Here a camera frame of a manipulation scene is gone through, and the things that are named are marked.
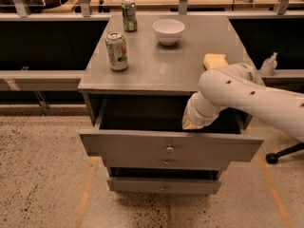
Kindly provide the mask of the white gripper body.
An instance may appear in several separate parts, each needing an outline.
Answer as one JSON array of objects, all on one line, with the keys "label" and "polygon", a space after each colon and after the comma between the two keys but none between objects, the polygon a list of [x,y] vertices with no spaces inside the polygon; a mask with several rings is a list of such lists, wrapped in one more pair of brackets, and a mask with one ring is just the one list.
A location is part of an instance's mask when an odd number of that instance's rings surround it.
[{"label": "white gripper body", "polygon": [[219,116],[220,108],[213,105],[201,93],[194,93],[187,102],[182,117],[184,130],[202,129]]}]

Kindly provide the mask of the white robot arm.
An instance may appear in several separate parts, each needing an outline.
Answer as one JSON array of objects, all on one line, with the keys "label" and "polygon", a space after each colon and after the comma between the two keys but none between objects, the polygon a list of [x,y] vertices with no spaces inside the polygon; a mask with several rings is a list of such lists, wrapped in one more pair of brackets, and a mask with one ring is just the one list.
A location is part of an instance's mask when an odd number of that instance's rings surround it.
[{"label": "white robot arm", "polygon": [[186,130],[202,129],[231,107],[246,112],[304,142],[304,95],[267,87],[246,64],[203,72],[199,91],[188,100],[182,117]]}]

